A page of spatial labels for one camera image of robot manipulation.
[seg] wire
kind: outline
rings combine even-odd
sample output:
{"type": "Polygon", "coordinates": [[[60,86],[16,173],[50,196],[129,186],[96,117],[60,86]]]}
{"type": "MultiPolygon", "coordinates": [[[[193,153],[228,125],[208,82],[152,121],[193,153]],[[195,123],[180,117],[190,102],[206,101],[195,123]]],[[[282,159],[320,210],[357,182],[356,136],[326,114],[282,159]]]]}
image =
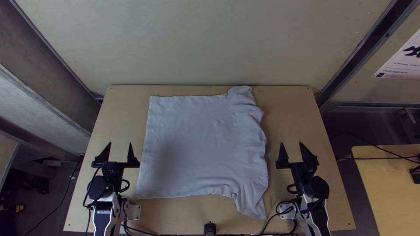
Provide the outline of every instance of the wire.
{"type": "Polygon", "coordinates": [[[84,236],[88,235],[89,223],[91,222],[91,210],[88,208],[88,211],[89,211],[89,218],[87,219],[86,232],[84,232],[84,236]]]}
{"type": "Polygon", "coordinates": [[[287,213],[289,213],[289,212],[291,212],[291,211],[293,211],[294,210],[294,207],[293,206],[290,206],[290,207],[288,207],[286,210],[284,210],[284,211],[282,211],[282,212],[279,212],[278,211],[278,208],[279,208],[279,205],[280,204],[283,204],[283,203],[292,203],[291,201],[282,201],[282,202],[280,202],[279,204],[277,204],[277,206],[276,206],[276,213],[274,214],[274,215],[272,215],[268,220],[267,220],[267,223],[264,225],[264,227],[262,228],[262,230],[261,230],[261,232],[259,233],[259,234],[257,234],[257,235],[255,235],[255,236],[264,236],[264,235],[275,235],[275,236],[284,236],[284,235],[293,235],[293,233],[294,233],[294,231],[296,230],[296,227],[297,227],[297,225],[298,225],[298,222],[297,222],[297,220],[293,220],[293,229],[290,231],[290,232],[288,232],[288,233],[264,233],[264,231],[266,230],[266,228],[267,228],[267,226],[268,226],[268,224],[270,223],[270,221],[275,217],[275,216],[277,216],[277,215],[284,215],[284,214],[287,214],[287,213]]]}
{"type": "Polygon", "coordinates": [[[122,228],[124,229],[124,231],[126,232],[126,235],[128,235],[128,236],[132,236],[131,234],[129,234],[128,233],[128,231],[127,231],[127,221],[125,220],[124,221],[124,224],[121,224],[122,225],[122,228]]]}
{"type": "Polygon", "coordinates": [[[361,138],[361,137],[359,137],[359,136],[357,136],[357,135],[355,135],[355,134],[353,134],[353,133],[351,133],[351,132],[348,132],[348,131],[343,131],[343,132],[341,132],[341,133],[338,133],[338,134],[334,135],[333,137],[331,137],[329,140],[331,141],[331,140],[335,139],[336,137],[338,137],[338,136],[340,136],[340,135],[342,135],[342,134],[348,134],[348,135],[350,135],[350,136],[353,136],[354,138],[357,138],[357,139],[359,139],[359,140],[361,140],[361,141],[363,141],[363,142],[365,142],[365,143],[367,143],[367,144],[369,144],[369,145],[371,145],[371,146],[373,146],[373,147],[375,147],[375,148],[377,148],[377,149],[379,149],[379,150],[382,150],[382,151],[384,151],[384,152],[386,152],[386,153],[390,153],[390,154],[392,154],[392,155],[394,155],[394,156],[397,156],[397,157],[385,157],[385,158],[354,158],[354,157],[339,157],[338,159],[355,159],[355,160],[406,159],[407,161],[411,161],[411,162],[414,162],[414,163],[420,164],[420,162],[418,162],[418,161],[414,161],[414,160],[410,160],[410,159],[409,159],[409,158],[412,158],[412,157],[417,157],[417,156],[401,156],[401,155],[398,155],[398,154],[396,154],[396,153],[393,153],[393,152],[391,152],[391,151],[388,151],[388,150],[386,150],[386,149],[383,149],[383,148],[381,148],[381,147],[379,147],[379,146],[377,146],[377,145],[375,145],[375,144],[373,144],[373,143],[371,143],[371,142],[369,142],[369,141],[367,141],[367,140],[365,140],[365,139],[363,139],[363,138],[361,138]]]}
{"type": "MultiPolygon", "coordinates": [[[[71,173],[71,176],[73,176],[74,175],[74,173],[76,172],[76,170],[77,170],[77,167],[79,166],[79,163],[80,163],[80,161],[83,159],[83,157],[84,157],[84,155],[80,155],[80,157],[79,157],[79,161],[77,162],[77,164],[76,164],[76,167],[74,168],[74,170],[73,170],[73,172],[71,173]]],[[[60,205],[58,205],[58,207],[56,207],[52,212],[50,212],[46,217],[44,217],[44,219],[42,219],[37,225],[35,225],[31,230],[29,230],[26,234],[24,234],[24,236],[27,236],[30,232],[32,232],[36,227],[38,227],[45,219],[47,219],[50,215],[52,215],[54,212],[56,212],[56,210],[58,209],[58,208],[60,208],[60,206],[63,204],[63,202],[64,202],[64,199],[66,198],[66,196],[67,196],[67,192],[69,191],[69,188],[70,188],[70,184],[71,184],[71,178],[69,179],[69,183],[68,183],[68,185],[67,185],[67,189],[66,189],[66,192],[64,193],[64,196],[63,196],[63,199],[61,200],[61,203],[60,203],[60,205]]]]}
{"type": "Polygon", "coordinates": [[[123,189],[121,189],[120,191],[119,191],[119,193],[123,193],[123,192],[125,192],[127,189],[129,189],[130,188],[130,182],[128,181],[128,180],[122,180],[123,182],[126,182],[127,183],[127,186],[125,187],[125,188],[123,188],[123,189]]]}

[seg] wooden board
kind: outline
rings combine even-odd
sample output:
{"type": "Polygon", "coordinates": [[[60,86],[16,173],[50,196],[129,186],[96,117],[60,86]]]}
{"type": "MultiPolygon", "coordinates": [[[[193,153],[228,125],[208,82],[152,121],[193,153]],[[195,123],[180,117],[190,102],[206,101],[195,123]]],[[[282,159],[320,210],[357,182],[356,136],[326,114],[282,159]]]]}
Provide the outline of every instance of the wooden board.
{"type": "Polygon", "coordinates": [[[0,135],[0,190],[10,169],[10,160],[13,157],[16,145],[16,141],[0,135]]]}
{"type": "Polygon", "coordinates": [[[417,80],[371,78],[420,29],[420,5],[332,98],[333,101],[420,104],[417,80]]]}
{"type": "MultiPolygon", "coordinates": [[[[226,93],[231,86],[111,86],[106,93],[86,157],[73,193],[64,230],[84,231],[88,213],[82,207],[86,186],[95,171],[91,162],[108,142],[112,142],[110,160],[126,161],[129,142],[141,158],[147,121],[149,96],[191,96],[226,93]]],[[[298,142],[302,141],[319,159],[317,173],[330,185],[327,201],[331,230],[354,229],[353,217],[338,171],[333,151],[309,87],[254,86],[258,107],[264,112],[261,127],[267,136],[266,160],[269,187],[263,196],[267,215],[275,206],[294,195],[286,186],[293,183],[290,170],[277,170],[280,143],[285,144],[290,161],[301,161],[298,142]]],[[[142,205],[139,221],[129,225],[159,234],[202,234],[205,223],[216,223],[219,234],[259,233],[265,221],[254,220],[236,211],[232,199],[219,195],[203,195],[174,199],[136,200],[134,198],[138,169],[126,169],[124,178],[132,183],[126,192],[130,201],[142,205]]],[[[287,232],[291,221],[275,218],[267,232],[287,232]]]]}
{"type": "Polygon", "coordinates": [[[391,0],[15,0],[86,86],[321,90],[391,0]]]}
{"type": "MultiPolygon", "coordinates": [[[[401,156],[420,153],[420,145],[380,146],[401,156]]],[[[352,148],[355,158],[395,157],[372,146],[352,148]]],[[[356,160],[381,236],[418,235],[420,184],[414,184],[406,160],[356,160]]]]}

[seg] paper sign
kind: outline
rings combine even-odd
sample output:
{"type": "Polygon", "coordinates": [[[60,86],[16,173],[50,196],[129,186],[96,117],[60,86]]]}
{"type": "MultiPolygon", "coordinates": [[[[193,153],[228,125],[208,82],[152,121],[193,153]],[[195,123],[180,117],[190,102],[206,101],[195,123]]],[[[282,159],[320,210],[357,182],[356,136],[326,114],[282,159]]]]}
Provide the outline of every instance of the paper sign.
{"type": "Polygon", "coordinates": [[[372,77],[420,79],[420,30],[372,77]]]}

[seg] table surface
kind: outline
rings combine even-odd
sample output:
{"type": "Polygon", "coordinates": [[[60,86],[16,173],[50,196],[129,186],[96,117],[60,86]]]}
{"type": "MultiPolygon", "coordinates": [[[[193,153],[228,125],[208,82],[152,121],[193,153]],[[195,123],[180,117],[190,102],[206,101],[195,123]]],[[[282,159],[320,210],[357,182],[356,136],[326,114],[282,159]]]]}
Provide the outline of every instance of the table surface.
{"type": "MultiPolygon", "coordinates": [[[[105,94],[92,136],[87,147],[77,184],[71,199],[64,230],[85,231],[88,213],[82,207],[86,186],[95,171],[91,162],[112,142],[109,160],[125,162],[129,142],[141,159],[149,107],[149,96],[197,96],[226,93],[231,86],[152,86],[114,85],[105,94]]],[[[267,136],[266,161],[269,187],[263,195],[268,216],[275,214],[278,202],[293,199],[286,191],[293,183],[290,170],[277,170],[280,143],[283,142],[291,162],[301,161],[299,141],[318,156],[317,174],[330,186],[327,200],[330,230],[354,229],[353,216],[328,136],[312,90],[304,86],[252,86],[257,106],[264,112],[261,128],[267,136]]],[[[201,195],[172,199],[136,200],[134,197],[138,169],[125,169],[132,183],[125,192],[132,203],[142,206],[138,221],[128,225],[159,234],[202,234],[205,223],[217,225],[218,234],[255,234],[265,220],[255,220],[236,211],[233,199],[220,195],[201,195]]],[[[288,232],[292,221],[275,217],[266,232],[288,232]]]]}
{"type": "MultiPolygon", "coordinates": [[[[420,153],[420,145],[380,146],[401,156],[420,153]]],[[[395,157],[373,146],[352,148],[355,158],[395,157]]],[[[406,160],[356,160],[381,236],[418,235],[420,184],[414,184],[409,169],[419,164],[406,160]]]]}

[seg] cloth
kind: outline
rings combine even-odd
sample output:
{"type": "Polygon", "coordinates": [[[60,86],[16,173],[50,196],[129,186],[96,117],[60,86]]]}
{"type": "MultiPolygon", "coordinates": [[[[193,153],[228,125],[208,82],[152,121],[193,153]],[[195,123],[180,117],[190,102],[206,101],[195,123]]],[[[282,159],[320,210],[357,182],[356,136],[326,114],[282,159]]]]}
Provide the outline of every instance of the cloth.
{"type": "Polygon", "coordinates": [[[220,194],[266,219],[263,112],[248,86],[216,96],[150,97],[138,199],[220,194]]]}

